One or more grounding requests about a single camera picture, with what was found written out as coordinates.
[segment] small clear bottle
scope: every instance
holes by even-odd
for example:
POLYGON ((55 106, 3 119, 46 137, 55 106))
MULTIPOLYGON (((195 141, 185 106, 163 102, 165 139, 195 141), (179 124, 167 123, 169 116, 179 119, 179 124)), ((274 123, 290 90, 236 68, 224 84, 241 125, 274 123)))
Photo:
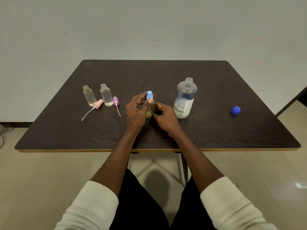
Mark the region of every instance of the small clear bottle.
POLYGON ((106 106, 113 105, 113 98, 110 89, 106 86, 106 84, 101 84, 101 96, 106 106))
POLYGON ((92 91, 92 89, 90 89, 90 87, 88 85, 84 85, 83 86, 83 94, 88 102, 88 104, 90 106, 94 106, 94 103, 97 102, 95 95, 92 91))
POLYGON ((174 111, 177 118, 185 119, 189 116, 190 110, 196 96, 197 86, 191 77, 187 77, 177 86, 177 96, 174 103, 174 111))
MULTIPOLYGON (((154 99, 152 92, 148 91, 147 96, 146 96, 146 101, 150 98, 154 99)), ((146 118, 148 118, 148 119, 150 119, 150 117, 148 116, 149 113, 152 114, 152 115, 154 114, 154 100, 152 101, 152 103, 151 103, 151 105, 150 105, 150 107, 147 111, 147 114, 146 114, 146 118)))

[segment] black pants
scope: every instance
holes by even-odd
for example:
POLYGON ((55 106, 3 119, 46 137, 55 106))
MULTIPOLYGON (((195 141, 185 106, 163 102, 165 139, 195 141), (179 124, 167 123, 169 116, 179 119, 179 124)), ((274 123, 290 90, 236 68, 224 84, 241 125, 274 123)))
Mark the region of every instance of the black pants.
POLYGON ((192 177, 182 192, 171 227, 162 208, 128 169, 118 201, 110 229, 215 229, 192 177))

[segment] person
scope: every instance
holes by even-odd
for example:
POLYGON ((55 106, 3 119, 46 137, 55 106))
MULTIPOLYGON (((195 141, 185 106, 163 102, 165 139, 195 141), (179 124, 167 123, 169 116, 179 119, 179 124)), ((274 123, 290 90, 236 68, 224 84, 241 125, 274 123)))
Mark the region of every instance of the person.
POLYGON ((152 98, 144 102, 146 94, 134 96, 127 104, 123 137, 55 229, 276 229, 194 145, 172 107, 155 103, 162 115, 150 117, 177 142, 192 174, 169 226, 162 208, 126 168, 152 103, 152 98))

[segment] tiled floor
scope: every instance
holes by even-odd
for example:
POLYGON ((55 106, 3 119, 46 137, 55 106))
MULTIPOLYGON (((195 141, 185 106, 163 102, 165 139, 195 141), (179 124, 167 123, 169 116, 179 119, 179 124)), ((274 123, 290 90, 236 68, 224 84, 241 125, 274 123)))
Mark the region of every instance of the tiled floor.
MULTIPOLYGON (((279 117, 301 143, 297 151, 206 152, 209 159, 280 230, 307 229, 307 108, 279 117)), ((109 153, 19 153, 26 128, 5 135, 0 151, 0 229, 53 229, 109 153)), ((128 167, 171 222, 183 190, 179 154, 132 154, 128 167)))

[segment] sleeve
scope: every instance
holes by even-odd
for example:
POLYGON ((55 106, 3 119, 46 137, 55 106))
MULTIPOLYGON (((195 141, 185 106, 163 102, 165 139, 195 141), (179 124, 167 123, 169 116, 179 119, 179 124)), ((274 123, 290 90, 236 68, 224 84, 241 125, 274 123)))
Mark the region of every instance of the sleeve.
POLYGON ((117 205, 118 198, 109 188, 88 181, 57 223, 55 230, 109 229, 117 205))
POLYGON ((201 193, 201 200, 217 230, 277 230, 227 177, 209 185, 201 193))

